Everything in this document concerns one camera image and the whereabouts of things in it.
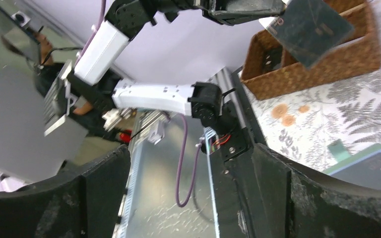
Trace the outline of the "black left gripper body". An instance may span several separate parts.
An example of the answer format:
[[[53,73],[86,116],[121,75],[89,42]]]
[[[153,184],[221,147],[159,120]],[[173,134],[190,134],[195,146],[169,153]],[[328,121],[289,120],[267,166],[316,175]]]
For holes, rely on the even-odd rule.
[[[165,0],[164,14],[175,19],[180,11],[198,10],[220,25],[238,25],[266,17],[280,16],[286,9],[282,0]]]

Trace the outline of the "brown wicker basket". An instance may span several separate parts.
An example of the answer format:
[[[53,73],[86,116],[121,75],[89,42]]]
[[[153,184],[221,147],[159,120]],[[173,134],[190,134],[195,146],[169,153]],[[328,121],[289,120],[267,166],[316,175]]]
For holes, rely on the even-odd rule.
[[[256,33],[241,82],[259,100],[376,71],[377,23],[366,0],[296,0]]]

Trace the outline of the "dark credit card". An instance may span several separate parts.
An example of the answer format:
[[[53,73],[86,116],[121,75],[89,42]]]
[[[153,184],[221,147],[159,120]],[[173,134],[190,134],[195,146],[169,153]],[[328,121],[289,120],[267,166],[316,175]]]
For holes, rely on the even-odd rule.
[[[355,185],[381,190],[381,152],[363,157],[329,175]]]
[[[355,27],[322,0],[284,2],[282,15],[258,21],[307,69],[354,33]]]

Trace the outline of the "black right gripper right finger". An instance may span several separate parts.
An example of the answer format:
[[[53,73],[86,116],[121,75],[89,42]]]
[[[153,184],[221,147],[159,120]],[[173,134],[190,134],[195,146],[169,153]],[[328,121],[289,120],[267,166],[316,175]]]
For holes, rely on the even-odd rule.
[[[294,162],[263,144],[252,155],[274,238],[381,238],[381,191]]]

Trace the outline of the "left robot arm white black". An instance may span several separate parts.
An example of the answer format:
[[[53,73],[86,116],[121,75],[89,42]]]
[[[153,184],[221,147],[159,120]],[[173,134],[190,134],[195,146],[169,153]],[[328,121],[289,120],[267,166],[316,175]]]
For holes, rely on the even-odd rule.
[[[245,61],[258,20],[282,0],[116,0],[67,75],[95,108],[145,108],[222,126],[222,94],[207,80]]]

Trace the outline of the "floral patterned table mat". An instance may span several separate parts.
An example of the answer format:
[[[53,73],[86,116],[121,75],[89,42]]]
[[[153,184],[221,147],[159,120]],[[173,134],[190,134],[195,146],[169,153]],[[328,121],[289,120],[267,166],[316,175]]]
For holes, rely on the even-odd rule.
[[[381,44],[381,0],[371,1]],[[257,100],[247,96],[273,150],[323,171],[336,159],[328,145],[341,140],[353,154],[381,143],[381,67],[332,84]]]

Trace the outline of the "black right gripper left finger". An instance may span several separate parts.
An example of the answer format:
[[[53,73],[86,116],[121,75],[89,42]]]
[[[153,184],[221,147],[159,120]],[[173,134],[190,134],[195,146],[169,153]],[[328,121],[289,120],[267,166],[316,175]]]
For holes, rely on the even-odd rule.
[[[52,178],[0,192],[0,238],[110,238],[130,169],[122,145]]]

